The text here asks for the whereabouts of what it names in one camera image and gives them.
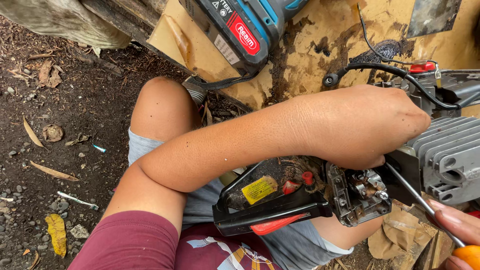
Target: hand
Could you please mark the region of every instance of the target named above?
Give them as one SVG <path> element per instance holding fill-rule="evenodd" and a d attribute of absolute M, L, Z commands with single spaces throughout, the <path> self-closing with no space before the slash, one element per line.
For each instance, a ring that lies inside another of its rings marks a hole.
<path fill-rule="evenodd" d="M 467 245 L 480 245 L 480 219 L 433 200 L 428 200 L 427 203 L 435 210 L 435 218 L 444 228 Z M 463 260 L 450 256 L 438 270 L 473 270 L 473 268 Z"/>
<path fill-rule="evenodd" d="M 306 154 L 349 169 L 384 164 L 383 154 L 415 138 L 430 117 L 397 88 L 358 85 L 294 98 Z"/>

